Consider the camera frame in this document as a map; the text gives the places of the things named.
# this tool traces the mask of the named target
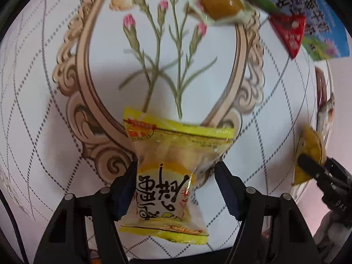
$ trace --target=red triangular package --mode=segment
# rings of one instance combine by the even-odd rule
[[[291,58],[295,58],[301,48],[307,21],[306,15],[272,15],[269,20],[285,43]]]

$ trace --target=table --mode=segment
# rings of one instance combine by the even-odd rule
[[[178,58],[166,26],[173,25],[172,5],[161,2],[147,0],[154,19],[164,5],[159,62],[177,84],[176,70],[167,68]],[[122,175],[133,157],[121,125],[123,106],[174,120],[181,111],[182,122],[234,127],[235,142],[224,158],[231,172],[264,194],[289,192],[301,128],[316,126],[314,62],[305,49],[292,60],[268,15],[258,9],[248,25],[221,31],[199,27],[189,17],[182,63],[196,28],[202,37],[189,74],[207,70],[188,84],[178,103],[165,78],[155,82],[148,99],[150,86],[139,73],[119,88],[141,69],[129,54],[136,43],[123,26],[129,31],[134,26],[140,49],[157,55],[150,20],[129,7],[121,0],[31,0],[9,28],[0,46],[0,178],[16,205],[47,224],[64,194],[89,195]],[[181,21],[182,7],[175,13]],[[127,256],[183,257],[232,246],[239,224],[214,177],[195,195],[208,224],[207,245],[120,233]],[[96,249],[90,219],[87,234]]]

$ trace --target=colorful snack bag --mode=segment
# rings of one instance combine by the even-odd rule
[[[124,126],[138,157],[136,192],[120,231],[180,243],[206,244],[197,176],[229,149],[234,129],[190,126],[125,109]]]

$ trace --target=brown egg-shaped snack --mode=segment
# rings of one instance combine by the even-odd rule
[[[205,12],[214,20],[236,15],[243,10],[240,0],[200,0]]]

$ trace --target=diamond pattern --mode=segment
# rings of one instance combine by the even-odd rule
[[[31,0],[0,46],[0,163],[15,201],[43,225],[65,193],[84,196],[104,186],[94,162],[81,156],[82,145],[67,123],[67,97],[52,80],[57,50],[79,1]],[[264,100],[252,114],[242,116],[241,131],[225,163],[246,185],[280,195],[291,187],[293,151],[302,126],[316,124],[316,80],[305,50],[291,60],[267,17],[261,12]],[[328,75],[326,81],[329,96]],[[210,232],[207,245],[120,233],[127,255],[173,258],[232,246],[239,224],[228,213],[214,176],[196,196]],[[97,249],[89,219],[87,235],[89,247]]]

